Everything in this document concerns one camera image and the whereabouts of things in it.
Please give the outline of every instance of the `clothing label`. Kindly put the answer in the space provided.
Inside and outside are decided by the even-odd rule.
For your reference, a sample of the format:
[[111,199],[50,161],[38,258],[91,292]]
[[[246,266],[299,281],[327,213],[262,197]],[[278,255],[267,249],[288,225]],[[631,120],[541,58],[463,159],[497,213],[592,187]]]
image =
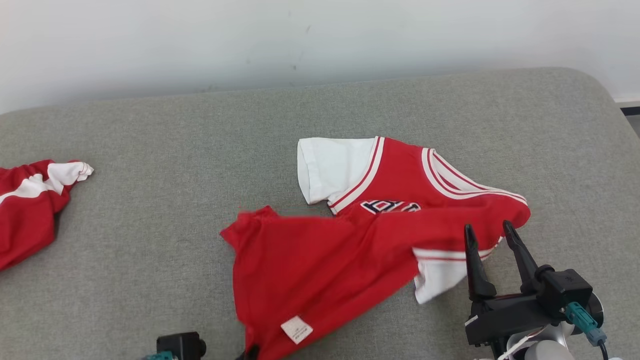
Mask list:
[[282,330],[287,334],[287,336],[297,344],[299,344],[302,340],[304,340],[311,332],[313,332],[313,328],[309,326],[307,323],[302,321],[300,316],[294,316],[289,321],[283,323],[281,326]]

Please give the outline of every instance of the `gray couch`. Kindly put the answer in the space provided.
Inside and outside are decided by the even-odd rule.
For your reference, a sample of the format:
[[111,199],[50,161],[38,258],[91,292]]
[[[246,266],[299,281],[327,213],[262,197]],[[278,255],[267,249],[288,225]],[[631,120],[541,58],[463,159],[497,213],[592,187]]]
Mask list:
[[[0,167],[80,159],[56,241],[0,273],[0,359],[136,359],[162,334],[198,331],[206,359],[243,348],[234,252],[240,209],[307,206],[296,141],[389,136],[433,147],[479,183],[521,193],[534,257],[574,268],[605,308],[611,356],[640,354],[640,141],[605,89],[568,69],[481,72],[308,88],[51,106],[0,116]],[[519,277],[505,243],[485,267]],[[292,359],[473,359],[461,283],[426,305],[408,284]],[[584,336],[578,360],[601,359]]]

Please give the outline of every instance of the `red shirt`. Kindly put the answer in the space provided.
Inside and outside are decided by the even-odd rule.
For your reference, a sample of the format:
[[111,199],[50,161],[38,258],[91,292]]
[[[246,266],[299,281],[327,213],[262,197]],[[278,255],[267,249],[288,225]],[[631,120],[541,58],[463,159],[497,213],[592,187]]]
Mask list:
[[71,187],[92,172],[80,161],[0,168],[0,270],[53,242],[53,215],[69,202]]
[[[335,218],[280,217],[266,207],[241,213],[222,232],[236,250],[234,296],[246,347],[258,345],[260,360],[321,338],[416,275],[418,300],[427,301],[466,274],[466,224],[487,256],[503,220],[520,227],[530,215],[523,197],[471,181],[433,149],[377,137],[362,168],[330,197]],[[306,326],[290,337],[281,325],[297,318]]]

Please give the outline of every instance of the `white trim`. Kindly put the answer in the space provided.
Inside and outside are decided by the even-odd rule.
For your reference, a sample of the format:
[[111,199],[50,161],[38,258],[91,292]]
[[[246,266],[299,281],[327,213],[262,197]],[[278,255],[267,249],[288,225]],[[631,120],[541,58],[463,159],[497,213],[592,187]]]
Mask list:
[[468,191],[477,191],[477,190],[491,190],[496,192],[502,192],[508,195],[512,195],[515,197],[519,197],[525,202],[527,199],[524,196],[508,192],[503,189],[492,188],[491,186],[481,185],[477,182],[468,178],[465,174],[462,174],[458,169],[454,168],[453,165],[444,160],[435,150],[432,152],[432,159],[436,161],[432,161],[432,164],[435,166],[435,170],[437,174],[442,174],[448,182],[452,183],[454,186],[457,186],[460,190],[468,190]]
[[[446,182],[443,181],[442,178],[440,177],[440,175],[441,175],[441,174],[439,174],[440,167],[437,164],[437,163],[439,163],[440,160],[435,159],[435,157],[433,156],[434,152],[435,151],[433,149],[425,148],[425,149],[422,150],[422,166],[424,168],[424,173],[427,175],[427,178],[429,179],[429,182],[431,183],[431,185],[436,190],[438,190],[442,195],[445,195],[446,197],[448,197],[450,199],[456,199],[456,200],[470,199],[472,197],[477,197],[477,196],[481,196],[481,195],[489,195],[489,194],[503,195],[503,196],[511,197],[512,199],[517,200],[517,201],[527,205],[527,201],[521,195],[510,193],[510,192],[506,192],[504,190],[500,190],[500,189],[496,189],[496,188],[490,188],[488,186],[482,186],[483,188],[486,188],[487,190],[474,189],[473,191],[463,190],[463,189],[457,190],[457,189],[451,188],[450,186],[447,186]],[[429,162],[432,163],[432,164],[435,164],[435,166],[438,167],[438,168],[433,169],[432,167],[429,166]],[[453,175],[453,177],[451,179],[447,178],[447,181],[449,181],[450,183],[458,186],[458,184],[454,183],[454,182],[459,181],[459,179],[455,179],[455,177],[456,177],[455,174],[452,174],[444,166],[442,166],[441,169],[444,169],[444,170],[447,171],[448,174]],[[468,179],[473,184],[481,186],[481,185],[473,182],[471,179],[467,178],[466,176],[464,176],[461,173],[458,173],[458,175],[464,177],[465,179]],[[467,188],[467,189],[471,188],[469,184],[466,184],[465,186],[460,185],[460,187]]]
[[[480,257],[487,256],[491,254],[493,248],[488,250],[479,250],[478,254]],[[418,249],[413,248],[413,255],[416,258],[438,258],[438,259],[456,259],[456,260],[464,260],[467,258],[467,255],[464,251],[444,251],[444,250],[426,250],[426,249]]]
[[363,179],[350,186],[344,193],[332,195],[331,199],[328,200],[327,204],[333,214],[337,214],[340,210],[349,206],[355,199],[362,195],[376,176],[378,167],[380,167],[380,159],[382,159],[382,150],[384,148],[385,138],[382,136],[376,136],[375,139],[376,143],[371,149],[371,154],[369,155],[369,164],[371,165],[368,166],[364,174],[362,174]]
[[9,196],[32,199],[49,190],[60,195],[66,185],[85,180],[92,172],[93,168],[87,163],[51,163],[47,166],[47,174],[49,175],[47,180],[42,181],[42,174],[29,176],[22,180],[14,191],[0,195],[0,204]]

